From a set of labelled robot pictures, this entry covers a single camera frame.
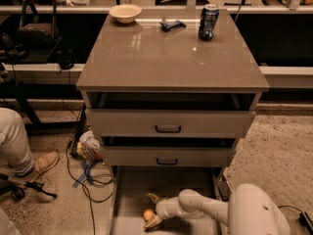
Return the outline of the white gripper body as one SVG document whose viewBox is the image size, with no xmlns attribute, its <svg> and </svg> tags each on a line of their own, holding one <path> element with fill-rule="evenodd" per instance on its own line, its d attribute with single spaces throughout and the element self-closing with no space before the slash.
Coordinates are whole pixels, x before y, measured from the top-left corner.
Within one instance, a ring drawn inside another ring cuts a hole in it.
<svg viewBox="0 0 313 235">
<path fill-rule="evenodd" d="M 177 197 L 162 198 L 156 203 L 156 214 L 161 219 L 169 219 L 180 216 L 183 210 Z"/>
</svg>

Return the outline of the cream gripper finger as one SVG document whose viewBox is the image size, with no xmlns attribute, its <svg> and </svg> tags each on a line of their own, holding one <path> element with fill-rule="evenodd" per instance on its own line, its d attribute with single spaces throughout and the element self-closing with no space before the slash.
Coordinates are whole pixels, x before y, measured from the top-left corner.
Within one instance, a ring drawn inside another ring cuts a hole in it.
<svg viewBox="0 0 313 235">
<path fill-rule="evenodd" d="M 162 223 L 162 219 L 157 214 L 152 214 L 150 217 L 146 218 L 145 221 L 145 229 L 155 228 Z"/>
<path fill-rule="evenodd" d="M 146 196 L 149 197 L 155 204 L 157 204 L 161 200 L 161 197 L 154 193 L 147 193 Z"/>
</svg>

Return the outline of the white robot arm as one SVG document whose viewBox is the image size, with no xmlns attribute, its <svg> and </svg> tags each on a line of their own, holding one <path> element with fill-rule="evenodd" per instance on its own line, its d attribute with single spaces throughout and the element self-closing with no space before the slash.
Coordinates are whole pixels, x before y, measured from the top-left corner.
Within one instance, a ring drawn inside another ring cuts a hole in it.
<svg viewBox="0 0 313 235">
<path fill-rule="evenodd" d="M 144 214 L 145 229 L 155 228 L 173 217 L 200 218 L 206 214 L 226 225 L 230 235 L 291 235 L 286 217 L 269 195 L 253 184 L 239 185 L 228 202 L 205 197 L 192 189 L 184 189 L 172 198 L 153 193 L 147 196 L 156 209 Z"/>
</svg>

